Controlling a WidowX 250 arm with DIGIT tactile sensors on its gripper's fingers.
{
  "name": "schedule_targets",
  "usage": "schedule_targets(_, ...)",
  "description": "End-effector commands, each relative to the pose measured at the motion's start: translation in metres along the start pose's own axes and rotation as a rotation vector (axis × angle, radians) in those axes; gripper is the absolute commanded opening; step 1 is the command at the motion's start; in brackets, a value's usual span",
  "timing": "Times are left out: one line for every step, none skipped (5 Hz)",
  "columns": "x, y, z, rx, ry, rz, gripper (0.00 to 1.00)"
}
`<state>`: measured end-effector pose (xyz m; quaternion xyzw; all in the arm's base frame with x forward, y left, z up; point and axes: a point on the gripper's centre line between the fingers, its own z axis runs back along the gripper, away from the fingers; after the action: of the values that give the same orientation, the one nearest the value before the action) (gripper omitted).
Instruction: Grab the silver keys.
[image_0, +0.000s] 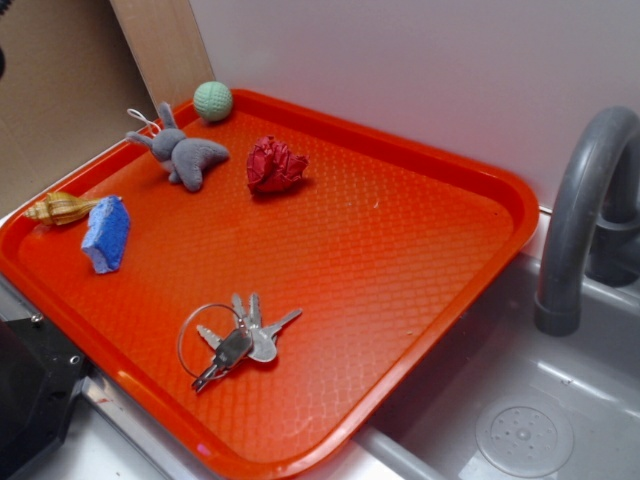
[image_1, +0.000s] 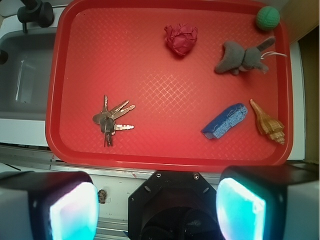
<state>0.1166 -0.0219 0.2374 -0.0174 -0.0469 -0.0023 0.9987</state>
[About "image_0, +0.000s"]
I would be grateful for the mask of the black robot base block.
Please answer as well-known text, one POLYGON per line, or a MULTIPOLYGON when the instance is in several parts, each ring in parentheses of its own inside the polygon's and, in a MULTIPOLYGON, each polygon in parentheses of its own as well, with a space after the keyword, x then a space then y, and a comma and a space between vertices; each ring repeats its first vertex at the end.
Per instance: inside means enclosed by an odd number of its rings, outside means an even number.
POLYGON ((20 479, 60 448, 88 360, 48 319, 1 323, 1 477, 20 479))

